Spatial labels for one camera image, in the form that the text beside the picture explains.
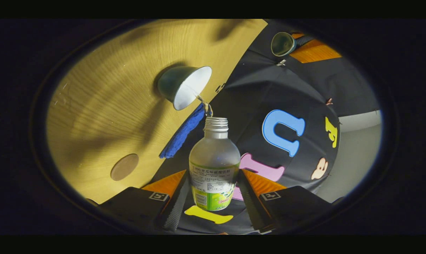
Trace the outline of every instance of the wooden table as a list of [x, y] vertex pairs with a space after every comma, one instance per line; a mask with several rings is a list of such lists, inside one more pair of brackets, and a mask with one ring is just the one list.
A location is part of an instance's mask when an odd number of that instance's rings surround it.
[[[255, 37], [262, 19], [159, 20], [93, 48], [60, 80], [47, 114], [50, 153], [67, 182], [102, 203], [127, 187], [147, 184], [158, 155], [199, 103], [176, 111], [155, 89], [175, 65], [211, 66], [201, 96], [211, 101]], [[139, 164], [114, 181], [110, 171], [128, 154]]]

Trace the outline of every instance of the bottle label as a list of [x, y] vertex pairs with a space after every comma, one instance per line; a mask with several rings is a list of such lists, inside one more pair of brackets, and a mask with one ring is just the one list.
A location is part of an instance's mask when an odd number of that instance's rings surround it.
[[190, 161], [189, 176], [196, 205], [207, 211], [226, 208], [232, 200], [239, 165], [213, 168]]

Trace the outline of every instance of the plastic bottle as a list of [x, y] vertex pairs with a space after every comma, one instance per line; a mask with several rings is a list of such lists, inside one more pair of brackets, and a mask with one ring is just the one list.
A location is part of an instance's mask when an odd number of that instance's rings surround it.
[[204, 138], [189, 154], [189, 178], [195, 204], [206, 211], [225, 209], [237, 182], [240, 152], [228, 139], [228, 121], [205, 119]]

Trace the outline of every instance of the orange panel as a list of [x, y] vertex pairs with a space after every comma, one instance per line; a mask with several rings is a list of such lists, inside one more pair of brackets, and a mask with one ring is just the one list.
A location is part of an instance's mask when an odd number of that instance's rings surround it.
[[[293, 34], [295, 39], [303, 36], [303, 34]], [[290, 54], [293, 58], [301, 63], [310, 63], [321, 60], [341, 58], [342, 56], [335, 50], [318, 40], [311, 40]]]
[[176, 191], [177, 186], [179, 186], [180, 180], [182, 179], [185, 172], [186, 172], [186, 169], [183, 171], [177, 172], [175, 174], [172, 174], [170, 176], [167, 176], [163, 179], [160, 179], [156, 181], [155, 183], [146, 185], [142, 187], [142, 189], [153, 191], [153, 192], [166, 193], [166, 194], [169, 194], [169, 196], [172, 198], [172, 195], [174, 195], [174, 191]]
[[257, 175], [254, 172], [250, 172], [249, 170], [242, 169], [244, 175], [249, 181], [250, 186], [254, 190], [255, 195], [260, 196], [260, 194], [278, 191], [286, 189], [287, 187], [280, 185], [279, 183], [273, 182], [268, 178]]

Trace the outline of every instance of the blue towel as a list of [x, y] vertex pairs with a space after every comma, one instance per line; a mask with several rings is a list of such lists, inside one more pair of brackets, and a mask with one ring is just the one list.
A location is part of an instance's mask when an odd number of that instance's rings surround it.
[[173, 135], [169, 143], [164, 147], [163, 151], [160, 154], [160, 158], [172, 158], [182, 147], [184, 141], [188, 134], [194, 130], [194, 128], [199, 124], [199, 122], [205, 116], [205, 111], [203, 109], [203, 104], [195, 109], [195, 111], [184, 121], [180, 128]]

